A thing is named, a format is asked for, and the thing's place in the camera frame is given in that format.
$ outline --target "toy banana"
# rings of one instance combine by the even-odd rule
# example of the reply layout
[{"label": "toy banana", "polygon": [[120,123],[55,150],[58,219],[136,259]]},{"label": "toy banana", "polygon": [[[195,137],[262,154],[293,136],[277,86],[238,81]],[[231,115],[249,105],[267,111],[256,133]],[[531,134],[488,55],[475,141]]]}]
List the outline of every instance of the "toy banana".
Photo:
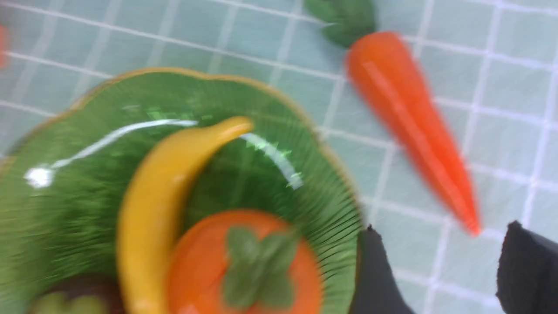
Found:
[{"label": "toy banana", "polygon": [[118,218],[118,273],[129,314],[168,314],[167,269],[188,191],[211,156],[252,127],[249,119],[233,117],[179,131],[139,166]]}]

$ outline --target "green plate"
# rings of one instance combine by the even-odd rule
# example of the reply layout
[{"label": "green plate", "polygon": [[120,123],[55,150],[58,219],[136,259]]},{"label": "green plate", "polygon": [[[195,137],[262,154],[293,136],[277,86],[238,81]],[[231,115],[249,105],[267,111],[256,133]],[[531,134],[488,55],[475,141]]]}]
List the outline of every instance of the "green plate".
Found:
[{"label": "green plate", "polygon": [[258,208],[301,227],[323,273],[323,314],[348,313],[362,228],[353,188],[313,124],[261,83],[175,68],[104,83],[37,128],[0,173],[0,308],[24,313],[56,281],[116,274],[115,231],[136,167],[165,136],[232,116],[254,132],[221,149],[185,204],[184,228]]}]

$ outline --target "table surface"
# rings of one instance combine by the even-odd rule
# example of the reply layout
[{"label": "table surface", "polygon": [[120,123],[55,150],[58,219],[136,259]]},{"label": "table surface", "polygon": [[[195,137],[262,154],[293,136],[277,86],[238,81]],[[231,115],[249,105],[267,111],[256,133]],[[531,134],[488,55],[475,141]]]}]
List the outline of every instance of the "table surface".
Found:
[{"label": "table surface", "polygon": [[1,0],[0,154],[113,75],[180,66],[297,100],[358,183],[417,314],[502,313],[507,223],[558,241],[558,1],[376,0],[405,36],[469,160],[485,231],[469,238],[344,79],[344,50],[301,0]]}]

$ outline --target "plate rim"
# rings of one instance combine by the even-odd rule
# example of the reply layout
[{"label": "plate rim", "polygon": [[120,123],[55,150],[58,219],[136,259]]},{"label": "plate rim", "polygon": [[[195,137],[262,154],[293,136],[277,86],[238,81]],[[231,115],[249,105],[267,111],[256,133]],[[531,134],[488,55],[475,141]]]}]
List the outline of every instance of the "plate rim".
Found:
[{"label": "plate rim", "polygon": [[301,120],[302,124],[308,130],[310,130],[311,138],[316,143],[316,146],[318,147],[320,153],[331,164],[335,172],[341,177],[343,184],[349,190],[350,196],[353,199],[353,202],[356,204],[356,208],[358,209],[359,219],[363,224],[363,227],[365,226],[363,212],[362,212],[362,205],[357,196],[359,193],[355,187],[356,186],[355,180],[353,179],[352,175],[347,171],[345,165],[341,162],[339,157],[337,157],[335,152],[333,152],[333,150],[319,138],[319,135],[315,131],[315,127],[317,126],[316,123],[309,117],[308,113],[306,113],[306,111],[296,101],[294,101],[293,99],[291,99],[289,96],[279,91],[278,89],[252,78],[242,77],[239,75],[232,75],[232,74],[208,74],[208,73],[198,72],[191,69],[171,67],[171,66],[147,67],[147,68],[136,69],[123,74],[115,75],[101,82],[98,86],[87,91],[83,96],[76,99],[76,101],[74,101],[74,103],[64,112],[52,116],[47,120],[41,122],[37,126],[35,126],[33,129],[31,129],[31,131],[29,131],[26,135],[24,135],[21,138],[18,144],[11,147],[12,153],[5,156],[3,160],[0,160],[0,183],[2,182],[3,176],[9,171],[11,165],[16,161],[20,148],[26,146],[27,143],[30,140],[32,140],[36,135],[38,135],[43,129],[53,124],[56,124],[57,122],[60,122],[63,119],[71,117],[74,113],[79,112],[80,110],[85,108],[93,98],[95,98],[99,93],[101,93],[108,87],[117,84],[120,81],[123,81],[128,78],[133,78],[133,77],[138,77],[140,75],[153,74],[153,73],[174,73],[174,74],[180,74],[188,77],[193,77],[200,80],[222,80],[227,82],[241,83],[277,98],[281,103],[283,103],[290,110],[292,110],[293,113]]}]

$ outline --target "orange carrot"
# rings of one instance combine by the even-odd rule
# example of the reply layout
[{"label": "orange carrot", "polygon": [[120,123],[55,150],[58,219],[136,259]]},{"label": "orange carrot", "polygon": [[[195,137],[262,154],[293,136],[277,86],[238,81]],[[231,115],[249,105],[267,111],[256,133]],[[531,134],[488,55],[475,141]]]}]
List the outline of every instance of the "orange carrot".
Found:
[{"label": "orange carrot", "polygon": [[367,35],[349,50],[347,67],[357,90],[428,184],[473,235],[479,234],[464,163],[405,43],[394,32]]}]

